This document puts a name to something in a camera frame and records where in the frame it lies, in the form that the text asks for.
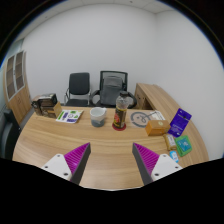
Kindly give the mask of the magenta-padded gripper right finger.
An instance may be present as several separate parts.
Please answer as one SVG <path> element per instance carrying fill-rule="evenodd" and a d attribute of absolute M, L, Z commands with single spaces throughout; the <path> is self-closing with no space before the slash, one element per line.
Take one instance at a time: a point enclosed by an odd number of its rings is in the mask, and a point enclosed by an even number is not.
<path fill-rule="evenodd" d="M 137 143 L 133 144 L 132 153 L 144 185 L 148 185 L 182 169 L 169 155 L 159 155 Z"/>

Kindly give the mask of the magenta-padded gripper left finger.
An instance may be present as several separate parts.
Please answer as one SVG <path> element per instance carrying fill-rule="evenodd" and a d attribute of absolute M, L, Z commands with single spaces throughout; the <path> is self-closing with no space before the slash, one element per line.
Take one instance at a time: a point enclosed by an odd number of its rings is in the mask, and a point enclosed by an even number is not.
<path fill-rule="evenodd" d="M 56 154 L 42 166 L 42 169 L 79 185 L 90 153 L 90 144 L 86 143 L 65 155 Z"/>

